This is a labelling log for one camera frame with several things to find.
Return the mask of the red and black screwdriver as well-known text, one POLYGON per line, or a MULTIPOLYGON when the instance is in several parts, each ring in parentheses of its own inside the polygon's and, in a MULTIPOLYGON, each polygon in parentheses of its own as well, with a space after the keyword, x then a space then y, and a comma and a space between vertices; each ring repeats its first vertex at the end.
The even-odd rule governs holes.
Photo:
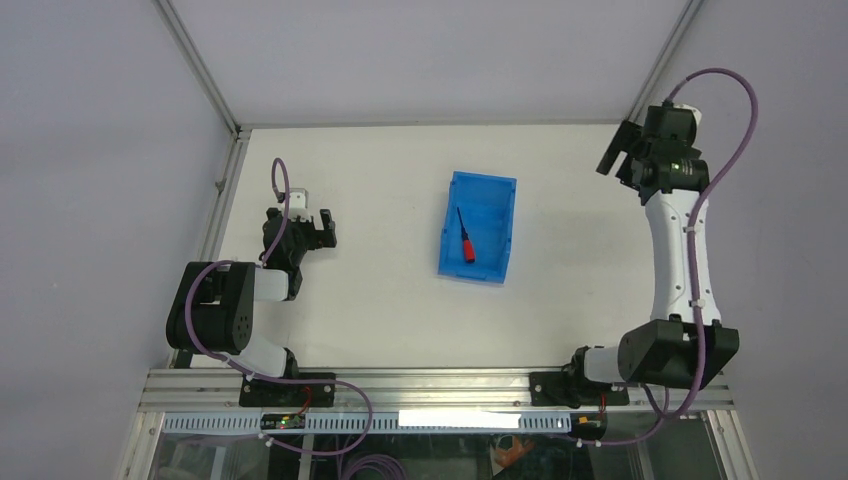
POLYGON ((474 246, 470 237, 470 234, 466 228, 465 222, 463 220, 462 212, 459 207, 456 207, 457 218, 459 222, 460 228, 460 237, 462 242, 462 253, 463 259, 466 264, 474 264, 476 262, 476 253, 474 250, 474 246))

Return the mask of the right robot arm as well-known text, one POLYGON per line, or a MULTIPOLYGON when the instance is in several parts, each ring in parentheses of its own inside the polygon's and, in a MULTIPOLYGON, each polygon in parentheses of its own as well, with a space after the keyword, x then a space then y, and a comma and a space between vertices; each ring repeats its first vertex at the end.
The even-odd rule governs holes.
POLYGON ((617 386, 696 394, 738 352, 711 292, 706 258, 707 163, 695 147, 699 112, 664 101, 643 123, 623 121, 596 168, 635 190, 650 228, 654 298, 647 323, 612 347, 578 349, 562 369, 570 407, 601 405, 617 386))

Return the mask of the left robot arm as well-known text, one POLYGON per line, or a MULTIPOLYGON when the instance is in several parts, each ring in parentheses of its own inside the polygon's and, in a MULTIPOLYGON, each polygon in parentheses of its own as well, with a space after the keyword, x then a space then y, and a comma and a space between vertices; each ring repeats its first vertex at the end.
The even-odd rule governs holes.
POLYGON ((212 271, 168 321, 294 403, 302 368, 535 367, 647 318, 635 195, 595 171, 610 125, 252 131, 212 271))

